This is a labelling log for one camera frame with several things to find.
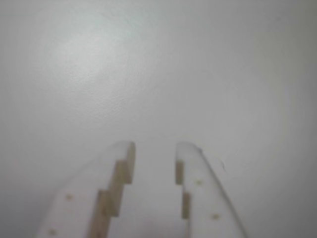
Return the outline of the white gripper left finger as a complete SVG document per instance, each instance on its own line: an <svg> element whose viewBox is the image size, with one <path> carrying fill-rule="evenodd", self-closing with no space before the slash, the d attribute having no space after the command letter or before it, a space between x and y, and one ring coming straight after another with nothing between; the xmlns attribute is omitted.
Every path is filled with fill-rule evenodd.
<svg viewBox="0 0 317 238"><path fill-rule="evenodd" d="M80 170L55 195L38 238L105 238L134 175L136 146L119 141Z"/></svg>

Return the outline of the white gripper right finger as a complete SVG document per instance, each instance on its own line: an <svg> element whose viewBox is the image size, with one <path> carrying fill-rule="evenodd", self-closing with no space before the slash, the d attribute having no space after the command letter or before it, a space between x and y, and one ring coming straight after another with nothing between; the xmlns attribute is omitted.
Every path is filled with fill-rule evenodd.
<svg viewBox="0 0 317 238"><path fill-rule="evenodd" d="M246 238L232 202L201 148L179 142L175 151L175 182L182 186L181 216L190 238Z"/></svg>

